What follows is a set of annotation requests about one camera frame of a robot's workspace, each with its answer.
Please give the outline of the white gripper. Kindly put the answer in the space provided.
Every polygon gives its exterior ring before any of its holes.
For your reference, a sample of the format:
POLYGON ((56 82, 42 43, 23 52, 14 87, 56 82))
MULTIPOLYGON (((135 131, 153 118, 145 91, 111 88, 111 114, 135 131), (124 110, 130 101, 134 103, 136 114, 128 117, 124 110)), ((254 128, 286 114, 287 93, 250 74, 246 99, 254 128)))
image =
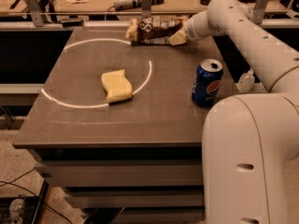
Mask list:
POLYGON ((185 44, 187 37, 191 41, 198 41, 213 35, 222 35, 222 32, 209 23, 207 12, 201 11, 187 20, 185 30, 179 29, 168 41, 171 46, 177 46, 185 44))

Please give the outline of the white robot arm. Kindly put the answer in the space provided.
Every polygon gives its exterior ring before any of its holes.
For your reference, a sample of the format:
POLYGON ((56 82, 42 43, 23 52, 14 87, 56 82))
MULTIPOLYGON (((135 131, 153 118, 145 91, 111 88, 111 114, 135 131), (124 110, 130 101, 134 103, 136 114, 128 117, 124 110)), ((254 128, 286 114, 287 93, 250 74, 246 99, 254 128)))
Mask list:
POLYGON ((211 0, 186 26, 191 41, 228 35, 265 88, 225 98, 206 116, 206 224, 289 224, 283 164, 299 150, 299 52, 250 14, 237 0, 211 0))

